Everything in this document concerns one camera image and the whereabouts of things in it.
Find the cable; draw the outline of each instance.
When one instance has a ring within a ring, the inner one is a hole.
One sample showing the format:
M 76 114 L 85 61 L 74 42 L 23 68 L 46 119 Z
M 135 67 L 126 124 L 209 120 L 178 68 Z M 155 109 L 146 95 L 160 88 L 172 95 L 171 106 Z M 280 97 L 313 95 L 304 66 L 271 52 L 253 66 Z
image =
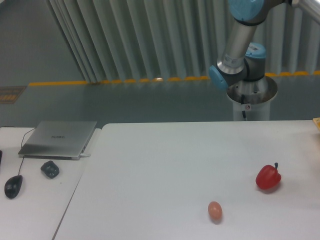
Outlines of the cable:
M 24 142 L 24 139 L 25 139 L 25 136 L 30 133 L 31 131 L 35 130 L 35 128 L 31 129 L 30 131 L 27 131 L 24 135 L 23 135 L 23 138 L 22 138 L 22 141 L 21 141 L 21 148 L 22 148 L 22 143 Z M 18 172 L 18 175 L 20 174 L 20 170 L 21 170 L 21 167 L 22 167 L 22 164 L 24 163 L 24 160 L 25 160 L 25 157 L 22 158 L 22 161 L 21 161 L 21 164 L 20 164 L 20 167 L 19 167 L 19 172 Z
M 241 95 L 241 105 L 244 105 L 245 104 L 245 95 Z M 243 116 L 243 118 L 246 120 L 246 121 L 248 121 L 248 119 L 247 119 L 247 114 L 246 114 L 246 110 L 243 110 L 242 111 L 242 116 Z

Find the white curtain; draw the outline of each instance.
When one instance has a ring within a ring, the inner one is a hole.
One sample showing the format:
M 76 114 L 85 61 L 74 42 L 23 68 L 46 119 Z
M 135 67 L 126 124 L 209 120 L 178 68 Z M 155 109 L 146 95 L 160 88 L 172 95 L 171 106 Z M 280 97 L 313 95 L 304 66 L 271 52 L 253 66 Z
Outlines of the white curtain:
M 234 19 L 227 0 L 50 0 L 88 82 L 207 76 Z M 265 45 L 266 72 L 320 70 L 320 27 L 285 3 L 253 42 Z

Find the black object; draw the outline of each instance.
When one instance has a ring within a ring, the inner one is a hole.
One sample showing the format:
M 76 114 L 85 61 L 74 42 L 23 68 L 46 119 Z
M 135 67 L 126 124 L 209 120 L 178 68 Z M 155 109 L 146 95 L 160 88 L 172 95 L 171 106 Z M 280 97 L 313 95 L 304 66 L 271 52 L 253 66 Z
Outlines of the black object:
M 21 175 L 13 176 L 6 181 L 4 193 L 9 199 L 14 199 L 20 192 L 23 177 Z
M 22 148 L 22 143 L 24 142 L 24 139 L 25 139 L 25 136 L 30 133 L 31 131 L 35 130 L 35 128 L 31 129 L 30 131 L 27 131 L 24 135 L 23 135 L 23 138 L 22 138 L 22 141 L 21 141 L 21 148 Z M 18 172 L 18 175 L 20 174 L 20 170 L 21 170 L 21 167 L 22 167 L 22 164 L 24 163 L 24 160 L 25 160 L 25 157 L 22 158 L 22 161 L 21 161 L 21 164 L 20 164 L 20 167 L 19 167 L 19 172 Z
M 41 171 L 50 178 L 53 179 L 59 174 L 59 167 L 53 161 L 47 161 L 41 167 Z
M 242 94 L 242 95 L 241 95 L 241 105 L 243 105 L 243 104 L 245 104 L 245 95 Z M 244 119 L 247 118 L 247 115 L 246 115 L 246 111 L 245 111 L 245 110 L 242 111 L 242 116 L 243 116 Z

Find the laptop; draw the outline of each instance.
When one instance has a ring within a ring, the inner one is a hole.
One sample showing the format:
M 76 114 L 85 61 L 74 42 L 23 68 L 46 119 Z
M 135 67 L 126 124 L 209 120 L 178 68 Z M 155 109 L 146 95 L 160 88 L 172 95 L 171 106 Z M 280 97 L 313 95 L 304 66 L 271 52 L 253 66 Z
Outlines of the laptop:
M 19 151 L 19 157 L 79 160 L 96 121 L 42 121 Z

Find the egg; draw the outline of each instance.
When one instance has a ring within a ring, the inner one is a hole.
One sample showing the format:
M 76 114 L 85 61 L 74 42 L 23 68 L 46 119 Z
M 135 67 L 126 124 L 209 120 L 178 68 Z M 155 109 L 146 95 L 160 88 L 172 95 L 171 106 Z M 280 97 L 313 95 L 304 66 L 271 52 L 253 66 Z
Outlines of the egg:
M 220 204 L 217 203 L 216 201 L 210 202 L 208 206 L 208 212 L 209 212 L 210 218 L 212 218 L 213 220 L 217 221 L 222 217 L 222 208 Z

